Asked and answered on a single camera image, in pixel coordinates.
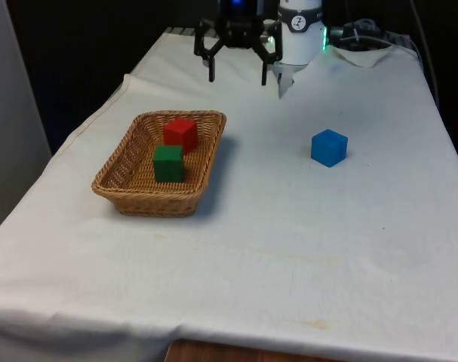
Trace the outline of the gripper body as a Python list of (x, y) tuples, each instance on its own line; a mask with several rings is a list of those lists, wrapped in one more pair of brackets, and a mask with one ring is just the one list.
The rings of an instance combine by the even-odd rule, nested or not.
[(263, 1), (221, 0), (215, 31), (228, 48), (251, 48), (264, 30)]

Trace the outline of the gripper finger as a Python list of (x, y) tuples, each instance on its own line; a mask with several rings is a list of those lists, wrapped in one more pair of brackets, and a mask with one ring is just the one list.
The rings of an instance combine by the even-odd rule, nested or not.
[[(263, 21), (257, 21), (254, 30), (255, 35), (252, 36), (252, 49), (262, 60), (261, 85), (265, 86), (269, 65), (273, 65), (283, 57), (281, 22), (275, 21), (265, 24)], [(274, 40), (273, 52), (268, 52), (262, 43), (261, 36), (264, 32)]]
[(215, 56), (225, 43), (219, 38), (212, 48), (206, 48), (204, 46), (204, 37), (209, 30), (215, 30), (214, 23), (209, 20), (201, 19), (195, 27), (194, 55), (201, 57), (207, 65), (209, 82), (213, 82), (215, 79)]

